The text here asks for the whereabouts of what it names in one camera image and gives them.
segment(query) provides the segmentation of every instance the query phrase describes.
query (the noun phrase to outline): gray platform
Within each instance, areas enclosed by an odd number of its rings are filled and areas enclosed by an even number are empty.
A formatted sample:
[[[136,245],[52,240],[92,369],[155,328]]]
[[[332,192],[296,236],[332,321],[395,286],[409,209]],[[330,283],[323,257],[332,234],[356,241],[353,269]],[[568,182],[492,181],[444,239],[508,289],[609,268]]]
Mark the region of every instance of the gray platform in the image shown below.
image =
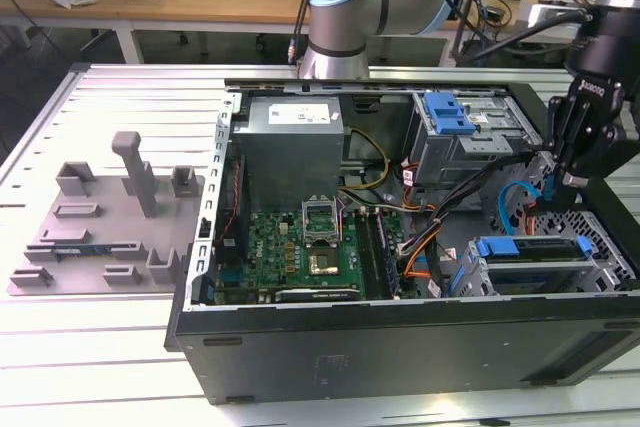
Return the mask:
[[[118,132],[113,151],[129,175],[94,176],[65,163],[60,186],[10,277],[10,295],[173,292],[193,240],[204,179],[192,167],[154,176],[137,132]]]

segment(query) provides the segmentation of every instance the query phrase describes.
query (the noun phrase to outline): blue cable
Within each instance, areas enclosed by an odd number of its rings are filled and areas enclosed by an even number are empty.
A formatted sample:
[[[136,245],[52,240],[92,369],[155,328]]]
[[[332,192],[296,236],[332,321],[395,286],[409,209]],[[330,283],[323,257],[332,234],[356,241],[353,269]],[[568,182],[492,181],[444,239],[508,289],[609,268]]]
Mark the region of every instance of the blue cable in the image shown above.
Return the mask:
[[[509,216],[507,215],[507,192],[509,192],[509,189],[511,189],[512,187],[515,187],[518,185],[520,187],[525,188],[527,192],[533,195],[534,198],[537,199],[539,197],[542,197],[542,194],[538,192],[533,187],[533,185],[531,185],[529,182],[524,182],[522,180],[515,180],[510,184],[505,185],[502,188],[502,190],[500,191],[500,195],[498,195],[498,212],[500,213],[500,221],[502,222],[502,225],[504,226],[504,230],[507,232],[507,235],[516,234],[515,230],[513,230],[513,227],[511,226],[511,222],[509,222]]]

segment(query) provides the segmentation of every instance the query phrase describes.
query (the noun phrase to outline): desk in background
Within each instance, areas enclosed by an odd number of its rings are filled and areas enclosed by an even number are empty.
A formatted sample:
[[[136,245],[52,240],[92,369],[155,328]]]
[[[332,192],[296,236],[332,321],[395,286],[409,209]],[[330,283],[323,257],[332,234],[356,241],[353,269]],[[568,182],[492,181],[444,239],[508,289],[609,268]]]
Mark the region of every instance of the desk in background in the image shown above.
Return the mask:
[[[135,36],[137,30],[291,34],[300,4],[300,0],[97,0],[93,5],[67,10],[51,0],[16,1],[41,27],[115,31],[128,64],[144,62]],[[514,18],[503,29],[505,33],[515,28],[520,6],[518,1],[506,2]],[[486,3],[500,6],[495,0]],[[0,24],[31,26],[10,0],[0,0]],[[449,53],[457,26],[457,21],[448,21],[440,31],[429,35],[446,41],[440,65],[453,64]],[[469,35],[467,31],[463,40]]]

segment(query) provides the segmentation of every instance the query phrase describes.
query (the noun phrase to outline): white label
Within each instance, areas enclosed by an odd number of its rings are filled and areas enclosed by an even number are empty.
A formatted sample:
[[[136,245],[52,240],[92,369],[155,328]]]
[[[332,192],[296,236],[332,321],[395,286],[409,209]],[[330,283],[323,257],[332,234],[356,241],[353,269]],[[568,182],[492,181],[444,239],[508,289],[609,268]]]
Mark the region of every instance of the white label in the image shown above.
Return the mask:
[[[404,185],[413,187],[413,172],[410,170],[403,170],[402,178],[404,179]]]
[[[444,249],[444,252],[446,255],[441,255],[440,256],[440,261],[441,262],[446,262],[447,260],[458,260],[458,257],[456,256],[456,248],[455,247],[451,247],[450,249]]]
[[[269,123],[330,124],[329,104],[273,104],[269,107]]]
[[[80,249],[55,249],[53,252],[60,255],[80,255],[82,253]]]
[[[431,292],[431,295],[433,295],[434,297],[439,298],[440,296],[442,296],[442,290],[433,281],[433,279],[429,279],[429,285],[427,285],[427,289],[429,289],[429,292]]]
[[[467,114],[467,119],[469,119],[469,122],[471,122],[472,124],[489,123],[489,119],[487,119],[487,116],[484,114]]]

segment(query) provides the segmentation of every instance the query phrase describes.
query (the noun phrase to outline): white table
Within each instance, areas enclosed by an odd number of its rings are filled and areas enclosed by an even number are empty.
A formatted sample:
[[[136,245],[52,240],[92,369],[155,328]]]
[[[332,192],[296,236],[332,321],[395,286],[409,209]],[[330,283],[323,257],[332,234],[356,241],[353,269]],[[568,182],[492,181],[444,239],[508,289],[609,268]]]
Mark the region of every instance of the white table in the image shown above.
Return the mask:
[[[375,78],[529,82],[543,99],[566,89],[561,71],[372,69]],[[0,168],[0,282],[18,265],[58,191],[66,160],[124,173],[116,129],[136,129],[154,169],[201,170],[213,143],[222,78],[290,78],[282,67],[94,66],[70,73]],[[633,206],[640,169],[614,188]],[[637,426],[640,349],[576,387],[212,407],[182,354],[163,349],[171,295],[10,298],[0,294],[0,425],[512,425]]]

